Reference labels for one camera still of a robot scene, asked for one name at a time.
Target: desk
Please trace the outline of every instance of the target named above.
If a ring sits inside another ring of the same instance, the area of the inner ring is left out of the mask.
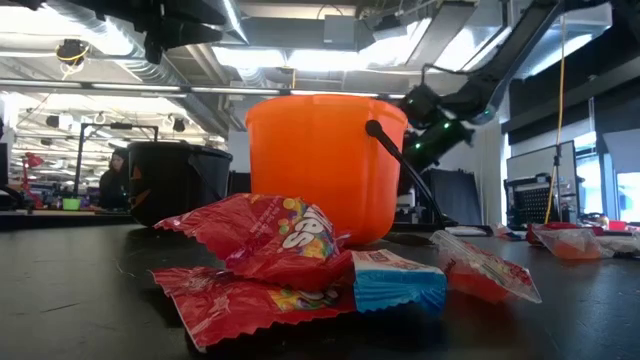
[[[640,358],[640,261],[567,264],[522,242],[469,240],[529,267],[543,303],[449,292],[441,319],[410,305],[278,326],[224,341],[216,358]],[[435,256],[371,247],[424,263]],[[139,226],[0,233],[0,358],[189,359],[173,304],[147,269],[216,264],[194,240]]]
[[[26,210],[0,211],[1,230],[44,229],[53,227],[103,226],[133,224],[135,220],[129,214],[93,211]]]

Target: window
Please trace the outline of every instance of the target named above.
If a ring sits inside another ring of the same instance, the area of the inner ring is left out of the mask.
[[[576,159],[576,171],[584,181],[578,186],[580,213],[602,213],[602,185],[600,181],[600,162],[597,155]]]
[[[618,174],[620,220],[640,222],[640,173]]]

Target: dark hair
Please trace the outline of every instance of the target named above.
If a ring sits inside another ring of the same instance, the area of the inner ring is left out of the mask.
[[[125,187],[125,189],[128,189],[129,188],[129,151],[126,148],[118,148],[113,151],[113,154],[111,154],[112,157],[114,155],[118,155],[119,157],[122,158],[123,160],[122,167],[120,168],[120,171],[116,171],[116,169],[113,167],[111,160],[109,160],[109,172],[113,174],[112,176],[115,176],[118,178],[118,182],[120,182]]]

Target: blue candy wrapper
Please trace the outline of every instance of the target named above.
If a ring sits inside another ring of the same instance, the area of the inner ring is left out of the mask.
[[[388,251],[352,252],[353,285],[359,312],[416,302],[429,313],[442,313],[447,291],[444,273]]]

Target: person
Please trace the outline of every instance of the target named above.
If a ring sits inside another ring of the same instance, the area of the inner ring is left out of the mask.
[[[129,153],[116,149],[111,155],[109,170],[100,177],[100,201],[103,209],[126,209],[129,193]]]

